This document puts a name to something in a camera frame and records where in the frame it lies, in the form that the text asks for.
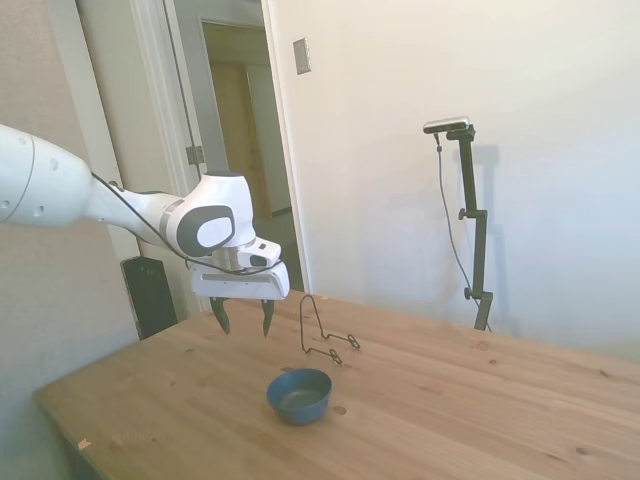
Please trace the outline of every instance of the open door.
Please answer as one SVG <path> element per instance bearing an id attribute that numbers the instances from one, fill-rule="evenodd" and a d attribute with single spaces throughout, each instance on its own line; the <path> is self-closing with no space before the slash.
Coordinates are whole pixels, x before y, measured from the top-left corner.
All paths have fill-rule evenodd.
<path id="1" fill-rule="evenodd" d="M 147 5 L 148 14 L 151 4 L 159 2 L 140 3 Z M 164 63 L 164 78 L 170 80 L 158 96 L 171 94 L 180 113 L 167 117 L 167 129 L 171 122 L 180 125 L 182 141 L 194 152 L 189 161 L 196 168 L 245 176 L 256 233 L 282 246 L 291 287 L 305 290 L 297 197 L 285 160 L 260 3 L 239 2 L 229 11 L 215 2 L 163 0 L 162 10 L 169 47 L 163 48 L 160 39 L 156 45 L 149 42 L 149 48 L 150 60 Z M 160 38 L 157 23 L 142 19 L 142 35 L 155 30 Z M 176 168 L 190 167 L 177 160 Z"/>

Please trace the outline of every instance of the metal wire hanger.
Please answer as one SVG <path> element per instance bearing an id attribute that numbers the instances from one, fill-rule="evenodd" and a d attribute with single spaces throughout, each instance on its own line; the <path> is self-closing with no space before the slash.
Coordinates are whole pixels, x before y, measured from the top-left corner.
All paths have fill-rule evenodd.
<path id="1" fill-rule="evenodd" d="M 331 357 L 331 359 L 337 365 L 342 366 L 343 365 L 342 359 L 338 355 L 338 352 L 336 352 L 333 348 L 330 348 L 328 352 L 325 352 L 325 351 L 322 351 L 322 350 L 318 350 L 317 348 L 313 348 L 313 347 L 305 348 L 305 346 L 304 346 L 304 322 L 302 321 L 302 319 L 303 319 L 302 308 L 304 306 L 304 301 L 307 298 L 310 298 L 311 299 L 311 303 L 313 304 L 313 310 L 316 313 L 316 319 L 318 320 L 318 326 L 320 327 L 320 335 L 322 336 L 323 339 L 328 340 L 329 338 L 333 337 L 333 338 L 337 338 L 338 340 L 344 340 L 345 342 L 349 342 L 351 344 L 351 346 L 355 350 L 360 350 L 360 344 L 358 343 L 356 338 L 351 334 L 347 335 L 346 338 L 345 338 L 345 337 L 341 337 L 340 335 L 334 335 L 333 333 L 328 333 L 328 334 L 324 333 L 324 328 L 322 327 L 322 322 L 320 321 L 320 314 L 318 313 L 318 307 L 316 306 L 316 300 L 313 298 L 312 295 L 307 294 L 304 297 L 302 297 L 302 299 L 300 300 L 300 345 L 302 346 L 302 351 L 304 353 L 311 353 L 311 352 L 321 353 L 322 355 L 326 355 L 328 357 Z"/>

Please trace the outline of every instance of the cable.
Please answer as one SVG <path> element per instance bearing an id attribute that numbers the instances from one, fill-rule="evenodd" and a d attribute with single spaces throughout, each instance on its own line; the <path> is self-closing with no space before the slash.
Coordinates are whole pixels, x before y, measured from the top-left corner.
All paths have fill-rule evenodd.
<path id="1" fill-rule="evenodd" d="M 451 243 L 453 256 L 456 257 L 456 263 L 458 264 L 458 267 L 460 267 L 460 271 L 462 272 L 464 281 L 467 284 L 467 288 L 469 289 L 469 291 L 471 291 L 471 283 L 469 282 L 469 277 L 467 276 L 467 272 L 465 272 L 464 267 L 462 266 L 462 262 L 460 261 L 460 257 L 458 256 L 458 249 L 456 248 L 456 244 L 453 241 L 453 232 L 451 229 L 451 218 L 449 217 L 449 207 L 447 206 L 447 198 L 444 195 L 444 185 L 442 182 L 442 146 L 440 145 L 440 137 L 438 136 L 437 133 L 434 134 L 434 137 L 436 139 L 436 144 L 438 145 L 438 147 L 436 148 L 436 151 L 438 152 L 438 180 L 440 181 L 440 195 L 442 196 L 442 205 L 444 206 L 444 213 L 446 214 L 446 219 L 447 219 L 447 228 L 449 230 L 449 242 Z M 476 300 L 473 297 L 471 298 L 475 302 L 476 307 L 480 308 L 480 304 L 478 303 L 478 300 Z M 487 322 L 487 329 L 491 333 L 493 333 L 493 330 L 491 330 L 491 326 L 489 326 L 489 322 Z"/>
<path id="2" fill-rule="evenodd" d="M 196 265 L 203 265 L 205 267 L 209 267 L 209 268 L 213 268 L 214 270 L 218 270 L 222 273 L 226 273 L 228 275 L 237 275 L 239 277 L 247 277 L 249 275 L 256 275 L 258 273 L 262 273 L 262 272 L 266 272 L 267 270 L 271 270 L 272 268 L 274 268 L 275 266 L 279 265 L 282 263 L 282 260 L 278 260 L 276 263 L 274 263 L 273 265 L 271 265 L 270 267 L 266 267 L 266 268 L 261 268 L 258 270 L 253 270 L 250 272 L 247 271 L 233 271 L 233 270 L 227 270 L 226 268 L 222 268 L 222 267 L 217 267 L 215 265 L 211 265 L 209 263 L 206 262 L 201 262 L 200 260 L 196 260 L 194 258 L 189 258 L 185 255 L 182 255 L 179 251 L 177 251 L 175 248 L 173 248 L 173 246 L 169 243 L 169 241 L 164 238 L 162 236 L 162 234 L 153 226 L 151 225 L 141 214 L 140 212 L 138 212 L 133 205 L 131 205 L 129 202 L 127 202 L 124 197 L 122 195 L 120 195 L 118 192 L 116 192 L 113 188 L 111 188 L 111 186 L 105 182 L 102 178 L 100 178 L 98 175 L 96 175 L 95 173 L 91 172 L 91 175 L 93 175 L 93 178 L 95 178 L 96 180 L 98 180 L 102 185 L 104 185 L 107 190 L 109 190 L 111 193 L 113 193 L 116 197 L 118 197 L 118 199 L 124 203 L 127 208 L 129 210 L 131 210 L 136 217 L 138 217 L 142 223 L 144 223 L 147 227 L 149 227 L 149 230 L 151 230 L 160 240 L 162 240 L 162 243 L 165 244 L 165 246 L 171 250 L 171 252 L 178 256 L 179 258 L 181 258 L 182 260 L 186 262 L 191 262 L 191 263 L 195 263 Z"/>

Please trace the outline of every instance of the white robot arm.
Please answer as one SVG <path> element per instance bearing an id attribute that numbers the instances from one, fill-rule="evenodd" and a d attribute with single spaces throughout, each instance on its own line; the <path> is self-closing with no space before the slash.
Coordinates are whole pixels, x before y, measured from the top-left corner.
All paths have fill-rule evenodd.
<path id="1" fill-rule="evenodd" d="M 266 335 L 273 301 L 289 293 L 280 245 L 256 237 L 249 187 L 232 172 L 205 174 L 185 198 L 104 182 L 75 155 L 0 125 L 0 223 L 64 227 L 80 218 L 126 228 L 185 259 L 196 294 L 211 298 L 226 333 L 227 298 L 257 298 Z"/>

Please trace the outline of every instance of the wood grain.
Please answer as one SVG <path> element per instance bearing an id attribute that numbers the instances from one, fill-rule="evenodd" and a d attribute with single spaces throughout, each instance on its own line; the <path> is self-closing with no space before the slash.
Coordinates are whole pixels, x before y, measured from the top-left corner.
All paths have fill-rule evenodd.
<path id="1" fill-rule="evenodd" d="M 301 294 L 261 333 L 258 302 L 228 301 L 66 377 L 37 398 L 107 478 L 543 480 L 640 478 L 640 367 L 579 351 Z M 334 383 L 326 417 L 282 424 L 266 388 L 310 366 Z"/>

